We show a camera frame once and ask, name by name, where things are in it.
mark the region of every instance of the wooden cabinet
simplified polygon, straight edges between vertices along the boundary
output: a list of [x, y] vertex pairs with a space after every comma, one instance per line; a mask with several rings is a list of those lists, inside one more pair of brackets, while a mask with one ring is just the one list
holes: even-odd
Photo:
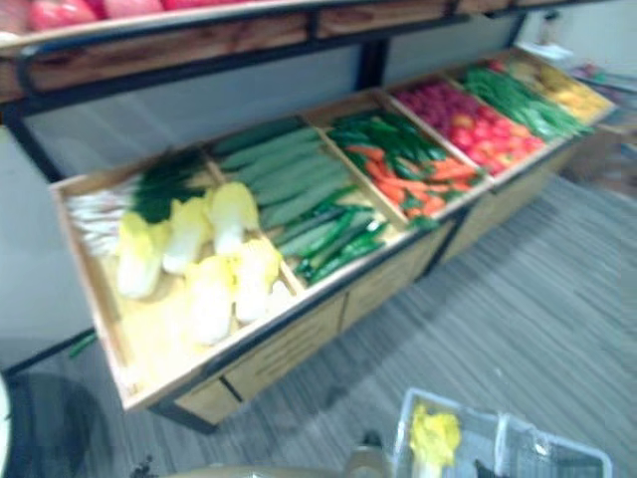
[[175, 403], [211, 424], [219, 423], [241, 404], [217, 377], [195, 386]]
[[343, 304], [344, 294], [327, 299], [231, 366], [228, 382], [242, 398], [255, 396], [336, 336]]
[[456, 237], [443, 254], [441, 262], [444, 263], [461, 253], [531, 202], [544, 188], [549, 178], [550, 170], [539, 166], [502, 188], [484, 194], [469, 212]]
[[452, 227], [453, 221], [447, 221], [413, 246], [358, 279], [349, 288], [341, 330], [351, 327], [419, 277]]

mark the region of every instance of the yellow vegetable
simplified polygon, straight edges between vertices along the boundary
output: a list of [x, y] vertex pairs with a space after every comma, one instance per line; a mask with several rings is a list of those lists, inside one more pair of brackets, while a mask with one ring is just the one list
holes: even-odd
[[281, 254], [265, 239], [243, 244], [236, 254], [237, 319], [249, 324], [264, 317], [272, 286], [279, 277]]
[[186, 268], [190, 318], [198, 342], [212, 345], [230, 334], [234, 273], [232, 260], [211, 256]]
[[121, 217], [117, 266], [120, 294], [142, 299], [154, 291], [169, 235], [170, 228], [165, 221], [151, 225], [135, 212], [126, 212]]
[[173, 199], [170, 212], [171, 237], [163, 254], [163, 268], [171, 274], [183, 274], [188, 264], [197, 261], [201, 246], [212, 235], [205, 216], [206, 200], [193, 197], [186, 202]]
[[409, 446], [415, 456], [416, 476], [440, 478], [445, 466], [454, 465], [462, 434], [458, 418], [451, 413], [428, 414], [423, 404], [416, 406], [411, 423]]
[[257, 203], [241, 182], [222, 185], [213, 196], [206, 197], [206, 202], [217, 254], [236, 252], [244, 241], [245, 231], [259, 228]]

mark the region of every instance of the wooden bin divider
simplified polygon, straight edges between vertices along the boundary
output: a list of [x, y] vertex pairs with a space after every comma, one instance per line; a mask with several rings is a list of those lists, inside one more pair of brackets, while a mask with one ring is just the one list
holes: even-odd
[[[306, 111], [302, 114], [302, 117], [305, 118], [309, 124], [312, 124], [319, 130], [319, 133], [323, 137], [324, 141], [330, 145], [334, 153], [337, 154], [337, 156], [344, 162], [351, 173], [356, 177], [356, 181], [358, 182], [358, 184], [360, 184], [361, 187], [363, 187], [364, 190], [368, 192], [369, 196], [373, 198], [374, 205], [383, 213], [385, 213], [390, 218], [390, 220], [393, 219], [392, 223], [395, 222], [397, 228], [404, 229], [408, 226], [409, 220], [402, 212], [402, 210], [392, 204], [387, 199], [387, 197], [376, 187], [376, 185], [351, 162], [351, 160], [340, 149], [340, 147], [338, 147], [336, 143], [331, 140], [325, 133], [327, 130], [329, 130], [331, 121], [333, 119], [341, 116], [354, 115], [356, 113], [373, 111], [377, 109], [382, 109], [390, 113], [401, 115], [407, 117], [417, 126], [419, 126], [426, 139], [433, 139], [433, 142], [439, 144], [448, 153], [450, 153], [457, 159], [471, 165], [472, 167], [478, 168], [479, 166], [476, 165], [476, 163], [474, 163], [465, 154], [463, 154], [462, 151], [451, 144], [451, 142], [442, 137], [433, 128], [429, 127], [427, 129], [427, 126], [423, 127], [420, 124], [422, 120], [416, 117], [412, 112], [406, 112], [404, 108], [401, 108], [401, 105], [399, 105], [399, 103], [400, 102], [397, 102], [397, 100], [390, 97], [383, 90], [372, 89], [360, 92], [356, 95], [348, 97], [345, 100]], [[449, 204], [447, 204], [444, 209], [433, 214], [432, 219], [443, 220], [445, 217], [448, 217], [456, 210], [464, 207], [491, 187], [492, 180], [490, 178], [486, 178], [485, 181], [483, 181], [481, 184], [473, 187], [471, 191], [468, 191], [461, 197], [454, 199]]]
[[[217, 178], [217, 180], [221, 184], [228, 182], [228, 178], [223, 173], [223, 171], [219, 168], [217, 161], [215, 160], [214, 157], [212, 157], [210, 152], [204, 148], [203, 154], [207, 158], [206, 166], [210, 170], [210, 173], [212, 174], [212, 176]], [[257, 235], [259, 238], [265, 239], [266, 241], [268, 241], [270, 245], [274, 249], [276, 249], [275, 245], [272, 243], [272, 241], [270, 240], [270, 238], [265, 232], [259, 231]], [[306, 290], [305, 286], [301, 283], [299, 279], [297, 279], [297, 276], [295, 276], [295, 273], [292, 271], [292, 269], [290, 268], [288, 263], [286, 263], [286, 261], [281, 261], [280, 274], [281, 274], [281, 279], [283, 279], [284, 283], [286, 283], [286, 285], [289, 287], [289, 289], [291, 289], [291, 291], [293, 292], [295, 296], [301, 294], [302, 292]]]

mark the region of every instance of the cucumber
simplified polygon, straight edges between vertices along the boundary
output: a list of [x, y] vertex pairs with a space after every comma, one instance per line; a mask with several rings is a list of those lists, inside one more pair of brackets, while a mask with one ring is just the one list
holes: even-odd
[[221, 168], [224, 170], [238, 169], [257, 161], [265, 154], [279, 152], [282, 149], [287, 149], [291, 146], [311, 141], [313, 139], [320, 139], [319, 134], [314, 128], [304, 127], [302, 129], [297, 129], [287, 134], [277, 136], [269, 141], [261, 142], [256, 146], [251, 146], [235, 152], [234, 154], [230, 154], [221, 163]]
[[260, 142], [265, 142], [282, 134], [294, 131], [303, 126], [300, 118], [291, 117], [267, 121], [256, 126], [243, 129], [224, 137], [212, 144], [208, 149], [213, 156], [226, 156]]
[[319, 227], [321, 224], [324, 224], [327, 221], [331, 221], [333, 219], [338, 218], [344, 212], [345, 212], [345, 208], [339, 207], [339, 208], [334, 208], [329, 211], [326, 211], [322, 214], [319, 214], [318, 216], [311, 217], [310, 219], [306, 219], [305, 221], [300, 222], [299, 224], [295, 224], [294, 226], [287, 227], [286, 230], [282, 234], [279, 234], [277, 237], [275, 237], [274, 241], [272, 242], [277, 247], [283, 244], [286, 244], [287, 242], [291, 241], [295, 237], [305, 234], [306, 232], [311, 231], [315, 229], [316, 227]]
[[272, 229], [301, 216], [340, 189], [343, 184], [344, 181], [326, 181], [290, 201], [267, 207], [261, 214], [261, 223], [264, 229]]
[[286, 242], [283, 246], [280, 246], [279, 252], [285, 257], [295, 256], [300, 251], [308, 247], [310, 244], [327, 234], [332, 227], [336, 224], [336, 221], [328, 221], [320, 226], [315, 227], [307, 232], [304, 232], [300, 236], [295, 237], [291, 241]]
[[297, 176], [305, 176], [324, 167], [333, 167], [334, 164], [337, 164], [337, 162], [325, 154], [313, 154], [312, 156], [300, 158], [297, 162], [288, 164], [286, 167], [264, 174], [252, 181], [249, 186], [253, 192], [270, 189], [286, 184]]
[[261, 191], [256, 199], [257, 204], [260, 206], [269, 206], [276, 204], [286, 199], [292, 199], [299, 196], [304, 192], [311, 190], [313, 187], [317, 187], [321, 182], [338, 182], [343, 184], [348, 178], [347, 171], [345, 169], [329, 169], [324, 170], [321, 174], [313, 173], [306, 175], [305, 178], [300, 178], [297, 181], [290, 182], [288, 184], [281, 183], [270, 189]]
[[305, 142], [293, 147], [263, 155], [258, 161], [240, 169], [233, 175], [233, 180], [250, 184], [262, 176], [276, 171], [289, 163], [294, 163], [304, 157], [314, 154], [320, 146], [320, 141]]

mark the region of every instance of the gray carpet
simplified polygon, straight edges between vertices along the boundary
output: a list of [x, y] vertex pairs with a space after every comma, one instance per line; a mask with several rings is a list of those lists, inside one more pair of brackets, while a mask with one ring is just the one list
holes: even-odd
[[12, 379], [13, 474], [126, 478], [146, 455], [159, 476], [215, 462], [337, 469], [366, 429], [393, 444], [417, 386], [599, 447], [615, 476], [636, 476], [635, 218], [635, 202], [554, 179], [211, 436], [124, 414], [98, 347], [50, 358]]

